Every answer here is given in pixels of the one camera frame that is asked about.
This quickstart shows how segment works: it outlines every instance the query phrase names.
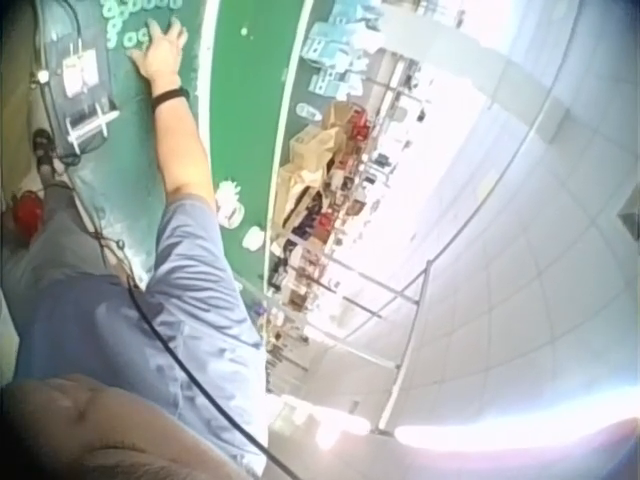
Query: shoe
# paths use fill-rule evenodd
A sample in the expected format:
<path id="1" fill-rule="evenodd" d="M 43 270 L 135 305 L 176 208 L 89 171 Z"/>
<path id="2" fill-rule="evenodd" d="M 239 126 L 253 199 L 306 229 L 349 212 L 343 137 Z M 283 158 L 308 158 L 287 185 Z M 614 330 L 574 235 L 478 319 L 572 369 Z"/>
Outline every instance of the shoe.
<path id="1" fill-rule="evenodd" d="M 51 172 L 55 172 L 53 158 L 56 155 L 56 146 L 51 133 L 44 128 L 39 128 L 33 132 L 31 141 L 38 172 L 40 172 L 42 167 L 49 167 L 51 168 Z"/>

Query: black wristband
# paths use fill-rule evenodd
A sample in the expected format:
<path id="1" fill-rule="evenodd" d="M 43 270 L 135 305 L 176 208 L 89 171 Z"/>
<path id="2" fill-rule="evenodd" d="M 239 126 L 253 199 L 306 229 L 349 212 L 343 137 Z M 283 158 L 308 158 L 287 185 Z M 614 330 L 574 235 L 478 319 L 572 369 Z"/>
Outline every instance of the black wristband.
<path id="1" fill-rule="evenodd" d="M 173 90 L 167 90 L 166 92 L 161 93 L 157 97 L 153 97 L 151 99 L 151 109 L 155 113 L 160 105 L 169 100 L 173 100 L 174 98 L 185 98 L 189 101 L 189 92 L 186 88 L 174 88 Z"/>

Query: gray pants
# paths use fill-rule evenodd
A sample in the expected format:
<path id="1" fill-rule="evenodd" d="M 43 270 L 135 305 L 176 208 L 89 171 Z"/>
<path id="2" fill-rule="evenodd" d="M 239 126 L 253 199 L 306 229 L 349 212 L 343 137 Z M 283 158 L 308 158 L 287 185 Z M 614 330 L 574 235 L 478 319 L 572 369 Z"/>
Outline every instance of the gray pants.
<path id="1" fill-rule="evenodd" d="M 31 316 L 38 293 L 56 280 L 80 275 L 112 274 L 98 240 L 84 225 L 73 191 L 55 181 L 44 194 L 44 222 L 30 246 L 2 229 L 2 278 L 16 326 Z"/>

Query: workbench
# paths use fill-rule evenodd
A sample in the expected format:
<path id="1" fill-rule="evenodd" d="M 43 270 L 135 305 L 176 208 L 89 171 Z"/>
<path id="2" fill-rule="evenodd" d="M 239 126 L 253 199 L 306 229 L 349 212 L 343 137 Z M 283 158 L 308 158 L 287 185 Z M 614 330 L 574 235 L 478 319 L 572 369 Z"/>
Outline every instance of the workbench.
<path id="1" fill-rule="evenodd" d="M 44 12 L 43 35 L 73 31 L 64 5 L 36 1 Z M 95 15 L 103 2 L 69 3 L 83 29 L 106 21 Z M 180 75 L 213 159 L 213 176 L 216 183 L 233 180 L 242 189 L 244 220 L 238 228 L 223 231 L 227 257 L 234 272 L 262 289 L 264 249 L 249 252 L 241 243 L 252 226 L 266 224 L 284 78 L 303 0 L 143 0 L 143 5 L 151 3 L 154 8 L 128 15 L 109 51 L 120 117 L 109 124 L 106 144 L 69 168 L 69 177 L 103 234 L 124 242 L 136 277 L 144 283 L 152 271 L 164 193 L 147 86 L 126 57 L 123 41 L 125 34 L 142 29 L 148 17 L 165 26 L 176 14 L 190 34 Z"/>

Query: shirt sleeve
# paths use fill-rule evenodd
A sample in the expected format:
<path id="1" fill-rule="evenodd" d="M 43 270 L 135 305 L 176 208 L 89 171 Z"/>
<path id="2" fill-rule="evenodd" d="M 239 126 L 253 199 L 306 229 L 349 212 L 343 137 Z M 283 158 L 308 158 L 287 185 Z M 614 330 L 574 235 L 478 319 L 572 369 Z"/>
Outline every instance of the shirt sleeve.
<path id="1" fill-rule="evenodd" d="M 216 213 L 200 197 L 184 196 L 166 207 L 146 294 L 193 326 L 262 347 L 225 258 Z"/>

